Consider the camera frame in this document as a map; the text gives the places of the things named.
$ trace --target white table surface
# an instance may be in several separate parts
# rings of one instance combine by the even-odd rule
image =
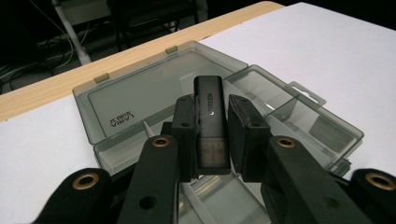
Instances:
[[[395,31],[297,4],[201,43],[327,100],[365,133],[352,169],[396,175]],[[97,167],[72,95],[1,122],[0,142],[0,223],[32,222],[68,175]]]

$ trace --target cable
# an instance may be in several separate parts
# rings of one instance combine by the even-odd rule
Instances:
[[[46,43],[43,44],[42,46],[38,45],[38,50],[45,49],[49,42],[50,42],[50,39],[46,40]]]
[[[0,69],[0,76],[7,74],[9,71],[12,70],[13,63],[7,63]]]
[[[54,37],[52,39],[48,39],[46,41],[46,43],[41,46],[40,51],[46,50],[46,49],[51,49],[53,47],[52,45],[55,45],[54,47],[61,46],[63,44],[63,41],[62,41],[62,38],[61,38],[60,35],[58,37],[59,37],[59,41],[57,41],[57,42],[55,42],[55,40],[57,40],[56,37]],[[44,63],[44,62],[42,62],[41,64],[44,67],[47,67],[49,69],[53,69],[53,68],[55,68],[56,66],[58,66],[58,65],[60,65],[62,63],[62,61],[64,60],[64,55],[65,55],[64,48],[62,48],[62,55],[58,55],[59,57],[62,57],[62,58],[61,58],[61,60],[59,60],[59,62],[56,63],[56,65],[49,65],[50,63]]]
[[[84,36],[82,37],[82,39],[81,39],[81,41],[80,41],[81,44],[84,42],[85,38],[87,37],[87,34],[88,34],[89,30],[90,30],[90,22],[88,21],[87,29],[85,30],[85,34],[84,34]],[[52,60],[52,59],[54,59],[54,58],[63,57],[64,55],[73,53],[75,50],[76,50],[76,49],[70,50],[69,52],[67,52],[66,54],[63,54],[63,55],[56,55],[56,56],[50,57],[50,58],[47,59],[47,61],[48,61],[48,60]]]
[[[43,14],[50,22],[52,22],[52,24],[54,24],[54,25],[62,32],[63,35],[66,35],[66,36],[67,36],[66,32],[65,32],[58,24],[56,24],[55,21],[53,21],[49,16],[47,16],[47,14],[46,14],[45,12],[43,12],[43,11],[41,10],[41,8],[40,8],[38,5],[36,5],[32,0],[29,0],[29,2],[30,2],[38,11],[40,11],[40,13]],[[74,50],[74,47],[73,47],[72,41],[70,40],[70,38],[67,38],[67,41],[69,42],[69,45],[70,45],[70,52],[72,52],[72,53],[70,54],[70,57],[69,57],[69,59],[67,60],[66,63],[61,64],[61,65],[58,65],[58,66],[56,66],[56,67],[62,67],[62,66],[64,66],[64,65],[68,64],[68,63],[72,60],[72,58],[73,58],[73,50]]]
[[[16,88],[13,85],[13,81],[16,80],[19,77],[23,77],[23,76],[29,74],[30,72],[36,72],[38,74],[38,76],[40,77],[40,75],[43,74],[43,72],[42,72],[43,68],[49,71],[51,77],[53,76],[52,69],[49,69],[48,67],[45,67],[45,66],[34,66],[34,67],[28,68],[28,69],[26,69],[24,71],[20,71],[20,72],[16,72],[16,73],[12,74],[11,78],[10,78],[10,81],[8,82],[9,83],[9,87],[11,88],[12,91],[16,90]]]

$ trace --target black usb drive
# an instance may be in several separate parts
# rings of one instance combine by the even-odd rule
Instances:
[[[227,175],[231,163],[221,77],[196,77],[194,96],[198,174]]]

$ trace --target clear plastic case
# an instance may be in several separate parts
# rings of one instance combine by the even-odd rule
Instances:
[[[323,108],[325,101],[297,83],[286,84],[257,65],[240,62],[196,42],[76,87],[73,93],[95,157],[111,175],[138,161],[145,141],[172,121],[178,97],[193,92],[200,75],[223,77],[229,94],[248,98],[274,135],[300,140],[327,170],[342,175],[345,158],[363,133]],[[300,91],[308,92],[314,101]],[[183,184],[180,223],[270,223],[260,184],[235,174],[202,176]]]

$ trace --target rounded mounting hole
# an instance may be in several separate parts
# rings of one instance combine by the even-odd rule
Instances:
[[[88,185],[88,184],[91,184],[92,181],[93,181],[92,176],[85,176],[85,177],[83,177],[82,179],[80,179],[80,180],[78,181],[78,183],[79,183],[80,185]]]
[[[90,189],[99,181],[99,175],[96,173],[87,173],[79,176],[73,182],[74,189]]]
[[[282,146],[282,147],[295,147],[296,143],[289,139],[289,138],[279,138],[277,139],[277,144]]]
[[[337,209],[341,205],[337,200],[335,200],[332,197],[324,196],[322,198],[322,200],[323,200],[324,206],[329,209]]]
[[[155,204],[157,203],[157,199],[151,196],[145,197],[142,200],[140,200],[139,206],[140,208],[144,210],[149,210],[153,207],[155,207]]]
[[[169,140],[164,137],[155,138],[152,140],[152,145],[155,147],[166,147],[169,145]]]
[[[366,175],[366,180],[379,189],[395,190],[396,183],[389,177],[377,173],[369,173]]]

